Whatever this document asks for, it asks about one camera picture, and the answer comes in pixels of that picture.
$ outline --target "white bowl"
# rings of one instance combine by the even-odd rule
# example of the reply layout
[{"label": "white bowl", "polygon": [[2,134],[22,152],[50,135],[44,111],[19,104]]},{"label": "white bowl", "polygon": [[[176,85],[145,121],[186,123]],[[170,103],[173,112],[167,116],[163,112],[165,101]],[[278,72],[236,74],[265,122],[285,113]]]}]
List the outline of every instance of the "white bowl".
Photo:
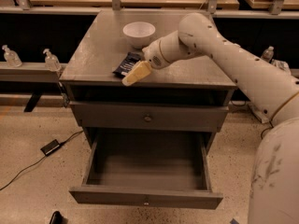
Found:
[{"label": "white bowl", "polygon": [[142,49],[150,44],[156,28],[148,22],[136,21],[125,25],[122,31],[128,43],[136,49]]}]

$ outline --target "power adapter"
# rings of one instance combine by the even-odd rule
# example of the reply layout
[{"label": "power adapter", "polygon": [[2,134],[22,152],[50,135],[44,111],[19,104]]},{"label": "power adapter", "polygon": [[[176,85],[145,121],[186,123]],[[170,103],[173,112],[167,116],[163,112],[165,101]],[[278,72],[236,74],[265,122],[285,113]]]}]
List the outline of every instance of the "power adapter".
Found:
[{"label": "power adapter", "polygon": [[57,139],[54,139],[46,146],[43,146],[40,150],[45,154],[45,156],[49,156],[50,154],[57,151],[61,147],[62,145],[57,141]]}]

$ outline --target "drawer handle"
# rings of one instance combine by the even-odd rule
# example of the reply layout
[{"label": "drawer handle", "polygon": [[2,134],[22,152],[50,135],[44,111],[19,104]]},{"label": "drawer handle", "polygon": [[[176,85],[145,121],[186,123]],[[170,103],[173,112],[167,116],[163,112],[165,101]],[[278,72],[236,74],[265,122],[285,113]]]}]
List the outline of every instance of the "drawer handle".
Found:
[{"label": "drawer handle", "polygon": [[146,115],[144,118],[143,118],[144,121],[146,122],[151,122],[152,121],[152,117],[150,115]]}]

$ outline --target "robotic hand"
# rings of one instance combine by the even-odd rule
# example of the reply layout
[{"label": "robotic hand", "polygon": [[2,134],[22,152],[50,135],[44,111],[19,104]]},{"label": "robotic hand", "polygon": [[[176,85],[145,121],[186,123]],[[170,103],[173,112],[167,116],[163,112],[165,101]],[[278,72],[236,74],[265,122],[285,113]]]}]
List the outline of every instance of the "robotic hand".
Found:
[{"label": "robotic hand", "polygon": [[299,223],[299,80],[225,39],[200,13],[143,49],[146,61],[124,78],[132,85],[177,60],[206,55],[271,120],[251,179],[249,224]]}]

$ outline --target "floor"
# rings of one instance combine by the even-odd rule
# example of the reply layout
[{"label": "floor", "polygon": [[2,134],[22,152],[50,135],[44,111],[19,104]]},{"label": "floor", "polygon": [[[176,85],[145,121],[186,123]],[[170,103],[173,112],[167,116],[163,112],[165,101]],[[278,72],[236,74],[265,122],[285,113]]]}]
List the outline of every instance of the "floor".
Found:
[{"label": "floor", "polygon": [[[64,141],[81,130],[71,109],[62,107],[60,97],[43,97],[33,112],[23,113],[26,99],[0,97],[0,187],[41,159],[40,148],[48,142]],[[68,189],[81,184],[91,152],[81,134],[0,191],[0,222],[50,223],[52,213],[58,210],[69,224],[223,224],[233,218],[246,224],[251,167],[261,132],[267,127],[246,105],[230,105],[207,157],[213,191],[224,196],[216,210],[76,203]]]}]

